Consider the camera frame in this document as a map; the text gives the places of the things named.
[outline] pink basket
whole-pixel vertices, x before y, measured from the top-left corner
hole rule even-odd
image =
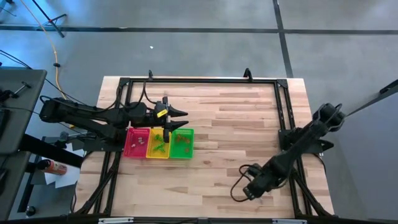
[[[149,140],[148,128],[129,128],[126,136],[126,143],[124,144],[124,157],[144,159],[146,158]]]

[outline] black stand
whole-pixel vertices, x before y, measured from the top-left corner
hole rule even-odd
[[[28,134],[24,134],[24,137],[22,137],[19,149],[78,168],[81,167],[81,163],[83,162],[82,157],[60,149],[59,147],[53,146],[49,143],[43,142]]]
[[[61,16],[55,17],[54,19],[50,19],[48,15],[46,15],[46,13],[43,11],[43,9],[39,6],[39,4],[37,4],[37,2],[35,0],[32,0],[33,3],[39,8],[39,10],[42,12],[42,14],[47,18],[48,22],[44,23],[43,26],[47,26],[48,24],[51,24],[54,29],[58,32],[58,34],[64,38],[64,34],[61,32],[61,30],[57,27],[57,25],[55,25],[54,21],[57,22],[57,20],[59,18],[62,18],[64,16],[67,16],[66,14],[62,14]]]

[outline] wood grain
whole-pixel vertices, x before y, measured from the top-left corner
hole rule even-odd
[[[120,77],[104,77],[97,106],[107,107],[115,100]],[[302,79],[288,79],[297,126],[311,119]],[[274,89],[267,84],[148,83],[149,97],[156,101],[169,97],[176,109],[189,113],[174,120],[188,120],[195,130],[194,157],[191,160],[121,159],[112,215],[150,217],[293,217],[290,189],[264,194],[259,200],[234,202],[229,191],[239,177],[238,167],[255,162],[264,164],[278,153],[279,120]],[[142,91],[133,86],[132,101]],[[94,191],[100,178],[104,154],[94,152],[81,168],[76,188],[76,209]],[[328,185],[321,163],[303,156],[308,186],[326,210],[333,213]],[[234,194],[243,198],[244,180]],[[302,194],[298,193],[302,211]],[[107,193],[104,194],[103,206]]]

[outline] yellow basket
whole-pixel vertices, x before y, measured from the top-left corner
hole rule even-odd
[[[151,129],[150,134],[149,134],[149,143],[148,143],[148,150],[147,150],[147,158],[152,158],[152,159],[168,159],[170,155],[170,143],[164,143],[161,140],[156,140],[155,137],[156,135],[160,135],[163,137],[163,129]],[[160,149],[155,149],[158,145],[164,143],[164,146],[162,150]]]

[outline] white paper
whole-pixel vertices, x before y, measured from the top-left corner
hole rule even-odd
[[[66,151],[72,152],[78,156],[83,157],[84,151],[82,149],[74,151],[72,149],[72,144],[67,144]],[[44,173],[46,184],[51,184],[55,182],[55,188],[69,186],[75,184],[80,176],[80,169],[74,166],[66,165],[68,167],[67,173],[63,175],[55,175]]]

